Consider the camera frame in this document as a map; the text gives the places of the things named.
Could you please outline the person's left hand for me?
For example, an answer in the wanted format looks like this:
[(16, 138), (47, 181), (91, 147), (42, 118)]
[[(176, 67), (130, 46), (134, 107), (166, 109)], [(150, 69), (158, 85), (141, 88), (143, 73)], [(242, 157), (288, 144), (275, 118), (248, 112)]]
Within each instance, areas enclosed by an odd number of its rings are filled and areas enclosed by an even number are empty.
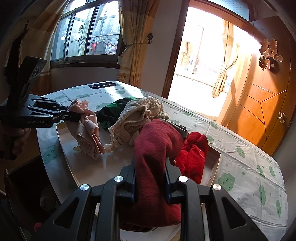
[(5, 128), (1, 126), (1, 159), (13, 161), (23, 151), (30, 128)]

